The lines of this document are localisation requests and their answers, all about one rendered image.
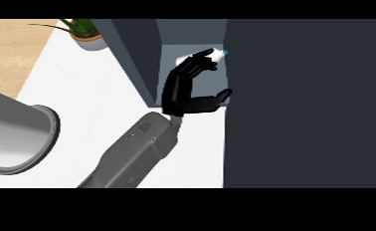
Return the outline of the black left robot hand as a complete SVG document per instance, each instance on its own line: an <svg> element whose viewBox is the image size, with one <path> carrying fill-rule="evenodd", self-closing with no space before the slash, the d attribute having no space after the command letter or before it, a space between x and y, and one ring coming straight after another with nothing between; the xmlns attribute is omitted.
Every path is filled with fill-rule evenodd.
<svg viewBox="0 0 376 231"><path fill-rule="evenodd" d="M163 91L166 115L183 117L186 114L213 113L232 95L232 89L225 89L216 96L191 96L197 76L206 71L217 70L217 62L208 57L213 49L216 48L191 54L191 57L170 71Z"/></svg>

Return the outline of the white water bottle blue cap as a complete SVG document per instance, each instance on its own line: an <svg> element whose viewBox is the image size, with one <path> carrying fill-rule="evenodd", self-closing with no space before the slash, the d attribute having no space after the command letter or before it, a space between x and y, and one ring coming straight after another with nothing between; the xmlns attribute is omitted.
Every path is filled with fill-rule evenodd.
<svg viewBox="0 0 376 231"><path fill-rule="evenodd" d="M208 55L214 62L220 62L222 58L228 55L228 50L213 49L213 53ZM176 65L179 65L191 55L182 56L176 60Z"/></svg>

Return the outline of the dark grey cabinet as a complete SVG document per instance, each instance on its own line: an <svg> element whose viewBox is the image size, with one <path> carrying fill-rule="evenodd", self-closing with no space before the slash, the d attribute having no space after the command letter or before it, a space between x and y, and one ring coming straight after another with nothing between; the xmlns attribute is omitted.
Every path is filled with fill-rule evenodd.
<svg viewBox="0 0 376 231"><path fill-rule="evenodd" d="M147 105L163 105L178 58L225 49L226 19L95 19L95 25Z"/></svg>

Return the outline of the dark grey cabinet door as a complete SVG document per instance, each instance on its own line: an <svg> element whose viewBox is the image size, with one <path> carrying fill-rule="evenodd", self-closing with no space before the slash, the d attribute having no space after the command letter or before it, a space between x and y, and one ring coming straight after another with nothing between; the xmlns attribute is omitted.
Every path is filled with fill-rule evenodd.
<svg viewBox="0 0 376 231"><path fill-rule="evenodd" d="M376 187L376 20L231 20L228 187Z"/></svg>

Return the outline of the grey and brown plant pot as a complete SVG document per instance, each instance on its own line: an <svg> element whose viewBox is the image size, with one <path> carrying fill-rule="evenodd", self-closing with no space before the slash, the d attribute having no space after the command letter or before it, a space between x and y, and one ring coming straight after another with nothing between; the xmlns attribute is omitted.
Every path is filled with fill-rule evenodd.
<svg viewBox="0 0 376 231"><path fill-rule="evenodd" d="M102 51L108 48L108 44L102 35L98 35L92 38L80 38L76 35L71 35L71 37L76 40L79 46L86 51Z"/></svg>

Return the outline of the green leafy plant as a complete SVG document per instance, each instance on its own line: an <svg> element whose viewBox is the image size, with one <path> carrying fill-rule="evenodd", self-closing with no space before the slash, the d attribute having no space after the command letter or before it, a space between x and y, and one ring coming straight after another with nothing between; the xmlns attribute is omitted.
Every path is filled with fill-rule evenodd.
<svg viewBox="0 0 376 231"><path fill-rule="evenodd" d="M63 19L61 22L65 24L65 28L54 27L48 24L43 24L43 27L54 27L82 39L93 38L99 35L98 27L91 19L74 19L73 21Z"/></svg>

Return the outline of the large grey metal cylinder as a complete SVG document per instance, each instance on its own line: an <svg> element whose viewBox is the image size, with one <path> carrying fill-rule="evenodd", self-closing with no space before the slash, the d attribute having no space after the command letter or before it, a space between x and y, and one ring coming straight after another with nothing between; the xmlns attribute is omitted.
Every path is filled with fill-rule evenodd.
<svg viewBox="0 0 376 231"><path fill-rule="evenodd" d="M0 94L0 175L32 169L48 156L61 133L61 118L46 106L29 106Z"/></svg>

